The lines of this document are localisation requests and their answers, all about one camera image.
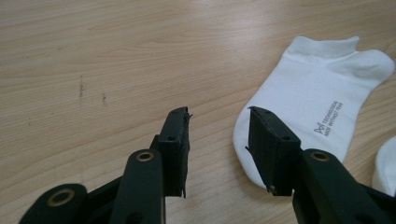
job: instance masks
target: wooden table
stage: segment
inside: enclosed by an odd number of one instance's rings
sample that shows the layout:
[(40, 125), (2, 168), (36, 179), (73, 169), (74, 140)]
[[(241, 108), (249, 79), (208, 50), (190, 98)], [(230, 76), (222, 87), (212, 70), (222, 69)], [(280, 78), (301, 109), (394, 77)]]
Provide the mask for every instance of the wooden table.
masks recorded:
[[(235, 120), (297, 35), (359, 36), (396, 59), (395, 1), (2, 1), (0, 222), (44, 191), (89, 190), (122, 174), (167, 113), (191, 119), (187, 199), (168, 223), (296, 223), (291, 198), (251, 183)], [(396, 135), (396, 76), (365, 102), (345, 166), (370, 185)]]

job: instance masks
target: black logo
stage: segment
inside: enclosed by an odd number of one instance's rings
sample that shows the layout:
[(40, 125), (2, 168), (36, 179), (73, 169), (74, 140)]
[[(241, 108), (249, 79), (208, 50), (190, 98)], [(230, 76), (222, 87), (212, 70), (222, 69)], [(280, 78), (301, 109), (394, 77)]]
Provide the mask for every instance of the black logo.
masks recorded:
[(324, 124), (321, 124), (321, 123), (318, 122), (318, 127), (316, 129), (314, 129), (314, 131), (317, 132), (317, 133), (323, 134), (322, 131), (324, 131), (324, 128), (325, 128)]

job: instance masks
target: black plastic part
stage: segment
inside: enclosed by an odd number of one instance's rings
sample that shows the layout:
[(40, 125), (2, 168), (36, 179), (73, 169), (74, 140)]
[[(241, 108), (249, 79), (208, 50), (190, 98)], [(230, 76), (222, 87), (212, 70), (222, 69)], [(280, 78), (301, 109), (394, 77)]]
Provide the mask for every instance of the black plastic part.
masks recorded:
[(300, 144), (300, 139), (274, 113), (256, 106), (250, 108), (247, 150), (273, 195), (291, 195), (291, 167), (302, 152)]
[(163, 156), (165, 196), (186, 197), (188, 157), (190, 152), (187, 107), (169, 112), (160, 135), (156, 135), (150, 148), (158, 149)]
[(121, 177), (114, 179), (88, 194), (86, 210), (90, 212), (90, 219), (87, 223), (108, 223), (111, 212), (113, 211), (114, 200), (117, 196), (120, 182)]
[(21, 224), (84, 223), (87, 212), (81, 209), (87, 190), (80, 184), (64, 184), (42, 194), (21, 219)]
[(396, 223), (396, 196), (390, 197), (388, 194), (380, 192), (376, 189), (361, 185), (373, 201), (388, 216), (392, 223)]
[[(164, 196), (186, 195), (190, 117), (187, 107), (171, 111), (150, 149), (129, 158), (124, 176), (89, 194), (79, 184), (51, 189), (37, 199), (21, 223), (99, 224), (111, 218), (111, 223), (164, 223)], [(54, 194), (55, 206), (49, 206)]]
[(109, 223), (165, 223), (163, 164), (156, 149), (138, 150), (129, 157)]
[[(317, 149), (303, 152), (297, 165), (309, 194), (293, 200), (299, 223), (391, 223), (386, 214), (334, 155)], [(296, 185), (297, 192), (304, 192)], [(310, 207), (315, 206), (318, 214)]]

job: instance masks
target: sock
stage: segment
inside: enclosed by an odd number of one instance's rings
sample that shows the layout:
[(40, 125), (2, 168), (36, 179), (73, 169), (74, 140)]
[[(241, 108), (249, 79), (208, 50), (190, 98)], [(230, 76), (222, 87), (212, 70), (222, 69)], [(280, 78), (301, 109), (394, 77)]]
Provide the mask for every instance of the sock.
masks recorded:
[(343, 161), (361, 105), (394, 71), (378, 50), (356, 51), (358, 37), (315, 41), (294, 38), (279, 64), (243, 108), (233, 145), (248, 177), (265, 188), (248, 145), (250, 106), (274, 112), (301, 139), (302, 149), (326, 150)]
[(388, 140), (376, 154), (373, 188), (396, 197), (396, 137)]

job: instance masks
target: sock logo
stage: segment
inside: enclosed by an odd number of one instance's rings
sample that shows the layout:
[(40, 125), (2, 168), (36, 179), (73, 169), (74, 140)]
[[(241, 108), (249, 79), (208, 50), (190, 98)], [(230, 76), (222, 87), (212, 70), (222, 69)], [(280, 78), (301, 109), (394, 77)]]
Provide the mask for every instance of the sock logo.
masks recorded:
[(330, 131), (332, 130), (332, 126), (334, 125), (335, 121), (340, 114), (341, 108), (343, 104), (338, 101), (333, 101), (328, 109), (326, 115), (322, 122), (317, 122), (317, 128), (314, 129), (314, 132), (320, 133), (325, 135), (326, 137), (329, 136)]
[(324, 128), (325, 128), (324, 124), (318, 122), (318, 128), (314, 129), (314, 132), (323, 134), (322, 131), (324, 131)]

